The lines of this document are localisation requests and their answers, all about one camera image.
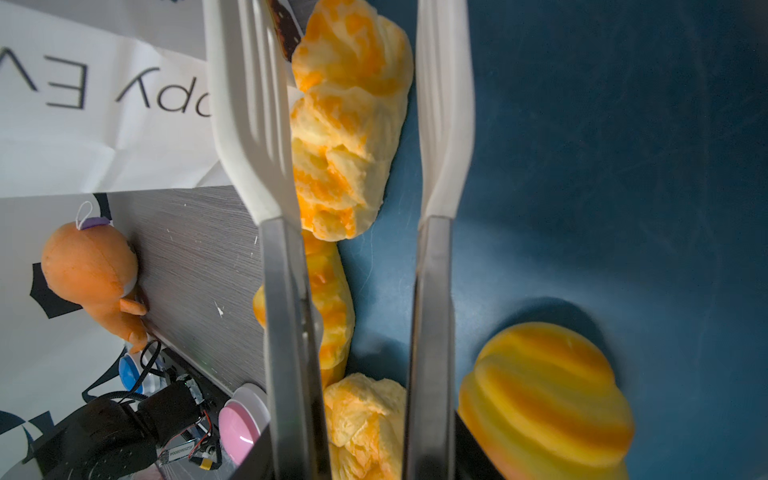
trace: blue lid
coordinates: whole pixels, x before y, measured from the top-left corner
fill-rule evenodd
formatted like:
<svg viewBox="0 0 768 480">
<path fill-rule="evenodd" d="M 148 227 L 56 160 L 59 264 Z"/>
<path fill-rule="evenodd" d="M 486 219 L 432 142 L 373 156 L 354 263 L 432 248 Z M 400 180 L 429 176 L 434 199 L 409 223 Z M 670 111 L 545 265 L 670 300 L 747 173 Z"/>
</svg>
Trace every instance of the blue lid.
<svg viewBox="0 0 768 480">
<path fill-rule="evenodd" d="M 120 373 L 120 380 L 123 382 L 123 387 L 125 387 L 126 390 L 134 388 L 136 381 L 139 380 L 140 374 L 138 368 L 136 368 L 136 362 L 134 362 L 130 356 L 126 355 L 120 359 L 118 372 Z M 144 386 L 139 385 L 136 393 L 144 393 Z"/>
</svg>

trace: purple tag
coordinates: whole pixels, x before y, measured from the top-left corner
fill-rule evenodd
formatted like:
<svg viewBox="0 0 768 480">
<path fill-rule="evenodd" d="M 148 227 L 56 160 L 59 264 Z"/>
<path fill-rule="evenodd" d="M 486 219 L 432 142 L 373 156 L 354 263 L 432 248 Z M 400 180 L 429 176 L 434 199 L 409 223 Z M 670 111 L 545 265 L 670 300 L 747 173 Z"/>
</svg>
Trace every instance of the purple tag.
<svg viewBox="0 0 768 480">
<path fill-rule="evenodd" d="M 106 217 L 86 218 L 83 220 L 83 223 L 80 224 L 80 230 L 85 230 L 86 228 L 91 227 L 99 227 L 100 225 L 109 225 L 109 219 Z"/>
</svg>

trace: black cable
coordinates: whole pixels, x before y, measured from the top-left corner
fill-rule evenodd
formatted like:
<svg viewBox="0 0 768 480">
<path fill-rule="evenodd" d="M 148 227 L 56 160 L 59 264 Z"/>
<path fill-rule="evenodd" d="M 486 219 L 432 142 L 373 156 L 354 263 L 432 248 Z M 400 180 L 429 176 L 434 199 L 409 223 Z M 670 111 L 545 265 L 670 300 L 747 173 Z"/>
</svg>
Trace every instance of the black cable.
<svg viewBox="0 0 768 480">
<path fill-rule="evenodd" d="M 144 364 L 144 354 L 147 352 L 147 348 L 148 348 L 148 347 L 149 347 L 149 345 L 151 345 L 151 344 L 152 344 L 152 342 L 149 342 L 149 343 L 148 343 L 148 344 L 147 344 L 147 345 L 144 347 L 144 349 L 143 349 L 143 350 L 141 350 L 141 356 L 139 356 L 139 365 L 141 366 L 141 368 L 142 368 L 142 369 L 146 369 L 146 368 L 149 368 L 149 373 L 152 373 L 153 375 L 157 375 L 157 376 L 159 376 L 159 377 L 163 377 L 163 376 L 165 376 L 165 372 L 163 372 L 162 370 L 158 370 L 158 369 L 152 368 L 152 367 L 151 367 L 151 366 L 153 365 L 153 363 L 152 363 L 152 362 L 148 363 L 147 365 L 145 365 L 145 364 Z"/>
<path fill-rule="evenodd" d="M 149 397 L 136 392 L 131 393 L 131 392 L 128 392 L 127 390 L 120 390 L 118 392 L 109 392 L 109 393 L 105 393 L 104 395 L 99 395 L 99 397 L 97 398 L 99 399 L 131 399 L 131 400 L 136 400 L 137 402 L 141 402 L 142 400 L 146 400 Z"/>
<path fill-rule="evenodd" d="M 154 353 L 152 354 L 152 357 L 149 359 L 149 365 L 154 365 L 154 363 L 157 361 L 157 358 L 160 356 L 160 350 L 161 350 L 161 348 L 163 348 L 163 344 L 160 342 L 160 340 L 158 340 L 158 339 L 152 339 L 152 340 L 150 340 L 150 342 L 149 342 L 149 343 L 148 343 L 148 344 L 147 344 L 147 345 L 144 347 L 144 349 L 143 349 L 143 350 L 141 350 L 141 356 L 142 356 L 142 357 L 144 357 L 144 354 L 147 352 L 147 350 L 149 349 L 149 347 L 150 347 L 150 346 L 151 346 L 153 343 L 156 343 L 156 344 L 157 344 L 157 348 L 155 349 Z M 143 383 L 143 382 L 144 382 L 144 380 L 147 378 L 147 375 L 149 375 L 149 373 L 150 373 L 149 371 L 150 371 L 150 369 L 144 369 L 144 371 L 142 371 L 142 372 L 141 372 L 141 375 L 139 375 L 139 378 L 138 378 L 138 379 L 136 379 L 136 383 L 134 384 L 134 387 L 131 389 L 131 391 L 130 391 L 130 392 L 126 393 L 126 394 L 125 394 L 125 397 L 123 397 L 123 398 L 120 400 L 120 402 L 118 402 L 118 403 L 122 403 L 122 402 L 123 402 L 123 400 L 125 400 L 126 398 L 128 398 L 128 396 L 129 396 L 131 393 L 136 393 L 136 390 L 139 390 L 139 387 L 141 386 L 141 383 Z"/>
</svg>

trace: red wire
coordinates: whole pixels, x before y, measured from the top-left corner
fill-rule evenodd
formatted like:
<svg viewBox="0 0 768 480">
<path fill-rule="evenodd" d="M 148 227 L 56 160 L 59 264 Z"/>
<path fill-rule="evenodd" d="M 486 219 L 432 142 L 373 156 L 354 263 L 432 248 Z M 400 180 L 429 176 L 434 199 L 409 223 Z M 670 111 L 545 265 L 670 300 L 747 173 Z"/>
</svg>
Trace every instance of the red wire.
<svg viewBox="0 0 768 480">
<path fill-rule="evenodd" d="M 197 445 L 194 446 L 192 451 L 190 452 L 187 459 L 192 458 L 192 455 L 197 451 L 198 447 L 200 447 L 200 444 L 203 443 L 203 440 L 207 439 L 210 436 L 210 431 L 213 429 L 214 424 L 211 422 L 210 417 L 208 416 L 208 411 L 204 410 L 203 413 L 205 414 L 205 419 L 208 421 L 208 432 L 206 432 L 205 435 L 203 435 L 203 438 L 200 439 L 200 441 L 197 443 Z"/>
</svg>

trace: white paper sign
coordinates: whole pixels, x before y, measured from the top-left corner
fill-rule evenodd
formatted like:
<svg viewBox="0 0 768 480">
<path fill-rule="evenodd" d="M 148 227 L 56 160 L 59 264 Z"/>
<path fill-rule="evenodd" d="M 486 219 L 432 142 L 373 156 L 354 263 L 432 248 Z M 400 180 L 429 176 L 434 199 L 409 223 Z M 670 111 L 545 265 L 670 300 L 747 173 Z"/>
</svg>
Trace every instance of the white paper sign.
<svg viewBox="0 0 768 480">
<path fill-rule="evenodd" d="M 0 2 L 0 196 L 228 184 L 205 62 Z"/>
<path fill-rule="evenodd" d="M 2 0 L 205 60 L 202 0 Z"/>
</svg>

